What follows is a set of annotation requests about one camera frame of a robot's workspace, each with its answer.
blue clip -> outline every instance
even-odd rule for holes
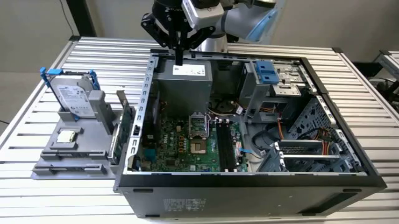
[[[62,75],[65,73],[65,70],[62,69],[50,69],[48,74],[50,75]]]
[[[98,74],[95,73],[95,70],[91,69],[90,72],[89,72],[89,74],[93,77],[95,90],[101,90],[101,84],[99,84]]]
[[[281,77],[275,72],[275,66],[271,61],[257,61],[255,70],[262,83],[278,84],[281,82]]]
[[[77,114],[74,114],[74,119],[75,119],[75,121],[78,121],[81,119],[81,117]]]
[[[50,87],[50,81],[48,81],[48,77],[46,75],[46,67],[42,67],[39,71],[40,71],[40,77],[44,81],[44,84],[47,87]]]

black cable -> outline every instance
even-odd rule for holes
[[[63,9],[63,13],[65,13],[65,18],[66,18],[66,20],[67,20],[67,23],[69,23],[69,26],[70,26],[70,29],[71,29],[71,33],[73,33],[73,36],[75,35],[74,34],[74,29],[73,29],[73,27],[71,27],[71,24],[70,24],[70,21],[69,21],[69,18],[67,18],[67,14],[66,14],[66,10],[65,10],[65,4],[63,4],[63,1],[62,0],[59,0],[61,1],[61,3],[62,3],[62,9]]]
[[[4,120],[0,120],[0,122],[4,123],[4,124],[7,124],[7,125],[10,125],[10,123],[7,121],[4,121]]]
[[[390,80],[390,79],[387,79],[387,78],[377,78],[377,77],[373,77],[371,79],[369,79],[369,81],[371,81],[373,79],[382,79],[382,80],[386,80],[386,81],[389,81],[389,82],[395,83],[395,81],[393,81],[393,80]]]
[[[253,143],[253,145],[255,146],[257,149],[259,149],[259,150],[262,150],[262,151],[265,151],[265,150],[270,150],[270,149],[271,149],[271,147],[265,148],[265,147],[262,147],[262,146],[259,146],[259,145],[257,144],[257,138],[259,138],[261,136],[262,136],[262,138],[263,138],[263,134],[265,134],[265,135],[270,138],[270,140],[274,141],[274,142],[278,141],[278,140],[281,140],[279,138],[277,138],[275,136],[273,136],[273,134],[269,132],[269,130],[270,130],[271,128],[274,128],[275,126],[277,126],[277,123],[269,124],[269,125],[265,127],[265,129],[262,128],[262,131],[258,132],[258,133],[253,136],[253,138],[251,138],[251,143]]]

power cable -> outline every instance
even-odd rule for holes
[[[73,36],[74,36],[75,33],[74,33],[74,29],[73,29],[73,27],[71,27],[71,24],[70,24],[70,21],[69,21],[69,18],[67,18],[66,9],[65,9],[65,4],[63,4],[63,1],[62,1],[62,0],[59,0],[59,1],[61,1],[61,4],[62,4],[62,9],[63,9],[63,13],[65,13],[65,18],[66,18],[66,21],[67,21],[67,23],[69,23],[69,26],[70,26],[70,29],[71,29],[71,33],[73,33]]]
[[[7,125],[10,125],[10,122],[4,121],[4,120],[0,120],[0,123],[4,123]]]

white sticker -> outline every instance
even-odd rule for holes
[[[166,211],[205,211],[206,198],[165,198]]]
[[[173,74],[181,76],[206,76],[206,65],[203,64],[185,64],[182,66],[174,65]]]
[[[95,112],[86,95],[86,90],[82,87],[58,85],[58,90],[61,92],[61,97],[74,114],[83,118],[95,116]]]
[[[243,112],[245,108],[242,106],[238,106],[238,110],[237,110],[237,113],[241,115],[242,112]]]

aluminum slotted table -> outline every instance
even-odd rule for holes
[[[83,37],[69,42],[51,67],[95,69],[106,100],[121,109],[117,90],[125,90],[130,104],[138,105],[150,49],[157,48],[153,41]],[[346,55],[331,48],[253,44],[230,44],[229,51],[309,59],[389,188],[326,218],[138,219],[125,197],[113,191],[114,180],[30,178],[59,121],[59,103],[40,82],[0,137],[2,223],[399,223],[399,115]]]

